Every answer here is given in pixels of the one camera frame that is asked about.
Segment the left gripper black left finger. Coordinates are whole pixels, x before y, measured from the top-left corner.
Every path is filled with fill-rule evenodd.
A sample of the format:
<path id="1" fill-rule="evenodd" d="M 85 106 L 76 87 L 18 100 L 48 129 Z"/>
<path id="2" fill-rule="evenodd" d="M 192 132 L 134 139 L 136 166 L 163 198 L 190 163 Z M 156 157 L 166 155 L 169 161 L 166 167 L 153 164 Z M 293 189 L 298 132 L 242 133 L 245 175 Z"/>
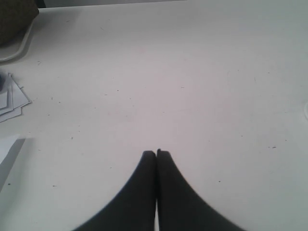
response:
<path id="1" fill-rule="evenodd" d="M 78 231 L 153 231 L 156 211 L 156 155 L 143 152 L 119 193 Z"/>

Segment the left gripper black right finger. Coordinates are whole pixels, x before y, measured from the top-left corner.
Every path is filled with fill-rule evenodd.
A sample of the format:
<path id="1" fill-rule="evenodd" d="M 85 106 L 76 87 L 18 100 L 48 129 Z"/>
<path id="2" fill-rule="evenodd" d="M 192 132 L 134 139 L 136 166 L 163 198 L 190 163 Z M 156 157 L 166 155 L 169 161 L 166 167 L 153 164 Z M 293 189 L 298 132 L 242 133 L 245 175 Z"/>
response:
<path id="1" fill-rule="evenodd" d="M 208 205 L 182 176 L 168 151 L 157 150 L 157 203 L 161 231 L 241 231 Z"/>

